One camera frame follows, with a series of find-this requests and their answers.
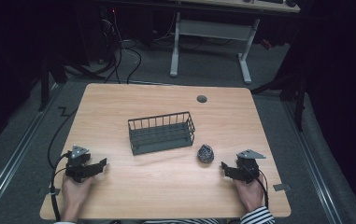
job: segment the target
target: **person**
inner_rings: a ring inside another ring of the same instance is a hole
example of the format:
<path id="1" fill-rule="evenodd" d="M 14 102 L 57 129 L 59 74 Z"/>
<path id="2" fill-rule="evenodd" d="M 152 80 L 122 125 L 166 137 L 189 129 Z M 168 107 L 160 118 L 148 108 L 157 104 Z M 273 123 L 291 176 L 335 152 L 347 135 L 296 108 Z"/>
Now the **person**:
<path id="1" fill-rule="evenodd" d="M 77 183 L 71 177 L 64 176 L 62 194 L 64 195 L 64 211 L 61 215 L 61 221 L 55 224 L 71 224 L 78 221 L 78 214 L 82 205 L 88 196 L 91 183 L 94 176 L 88 178 L 82 183 Z M 263 183 L 263 177 L 260 175 L 259 180 Z M 272 224 L 275 223 L 274 217 L 268 208 L 263 206 L 263 189 L 256 180 L 245 183 L 240 180 L 234 180 L 238 191 L 239 199 L 247 213 L 240 218 L 240 224 Z M 216 219 L 191 219 L 187 220 L 168 220 L 162 222 L 145 221 L 144 224 L 152 223 L 217 223 Z"/>

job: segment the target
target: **metal basket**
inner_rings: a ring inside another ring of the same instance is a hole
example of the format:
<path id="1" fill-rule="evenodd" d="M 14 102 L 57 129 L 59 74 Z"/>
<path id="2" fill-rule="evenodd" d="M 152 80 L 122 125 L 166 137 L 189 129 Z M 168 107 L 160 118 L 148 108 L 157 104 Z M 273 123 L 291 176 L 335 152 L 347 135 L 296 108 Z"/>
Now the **metal basket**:
<path id="1" fill-rule="evenodd" d="M 128 128 L 134 155 L 188 147 L 194 141 L 190 112 L 128 119 Z"/>

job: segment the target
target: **basket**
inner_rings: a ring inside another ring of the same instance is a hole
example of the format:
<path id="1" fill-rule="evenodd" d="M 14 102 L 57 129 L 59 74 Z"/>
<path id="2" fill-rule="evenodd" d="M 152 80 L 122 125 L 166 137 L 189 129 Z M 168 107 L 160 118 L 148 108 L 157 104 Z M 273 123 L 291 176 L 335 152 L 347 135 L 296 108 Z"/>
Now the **basket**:
<path id="1" fill-rule="evenodd" d="M 190 112 L 128 119 L 128 128 L 134 155 L 188 147 L 194 141 Z"/>

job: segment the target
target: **hand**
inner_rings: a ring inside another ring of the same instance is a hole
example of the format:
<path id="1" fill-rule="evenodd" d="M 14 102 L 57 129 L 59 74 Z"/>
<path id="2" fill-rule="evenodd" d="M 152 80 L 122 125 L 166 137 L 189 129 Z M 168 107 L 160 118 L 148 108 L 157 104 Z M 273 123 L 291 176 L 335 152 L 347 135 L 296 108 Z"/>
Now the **hand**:
<path id="1" fill-rule="evenodd" d="M 263 183 L 262 175 L 259 176 L 259 180 Z M 248 184 L 240 180 L 234 180 L 234 183 L 238 190 L 239 199 L 248 213 L 262 206 L 264 193 L 259 182 L 254 179 Z"/>
<path id="2" fill-rule="evenodd" d="M 61 221 L 77 222 L 78 213 L 88 196 L 94 176 L 89 177 L 82 183 L 78 183 L 73 178 L 64 175 L 62 194 L 64 195 L 64 213 Z"/>

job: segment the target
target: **table top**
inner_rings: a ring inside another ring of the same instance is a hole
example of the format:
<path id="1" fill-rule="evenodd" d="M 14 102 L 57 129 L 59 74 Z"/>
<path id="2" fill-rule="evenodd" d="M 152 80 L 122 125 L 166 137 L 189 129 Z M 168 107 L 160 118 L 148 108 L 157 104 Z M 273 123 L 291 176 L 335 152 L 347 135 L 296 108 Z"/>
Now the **table top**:
<path id="1" fill-rule="evenodd" d="M 179 0 L 180 2 L 186 3 L 197 3 L 197 4 L 208 4 L 221 7 L 243 7 L 251 9 L 260 9 L 260 10 L 270 10 L 277 12 L 300 12 L 300 7 L 288 7 L 285 1 L 283 4 L 278 3 L 269 3 L 265 1 L 253 0 L 248 3 L 243 0 Z"/>
<path id="2" fill-rule="evenodd" d="M 199 103 L 199 95 L 207 101 Z M 183 111 L 190 112 L 195 127 L 192 146 L 133 155 L 128 119 Z M 212 163 L 196 158 L 203 144 L 213 148 Z M 241 217 L 245 210 L 221 162 L 236 167 L 236 154 L 249 148 L 266 156 L 257 162 L 268 180 L 270 211 L 275 217 L 291 213 L 285 192 L 272 187 L 281 181 L 248 89 L 90 84 L 63 153 L 73 145 L 88 148 L 93 163 L 103 158 L 108 163 L 93 182 L 81 218 Z M 61 185 L 58 174 L 55 187 Z M 62 194 L 57 201 L 63 211 Z M 50 196 L 40 215 L 54 219 Z"/>

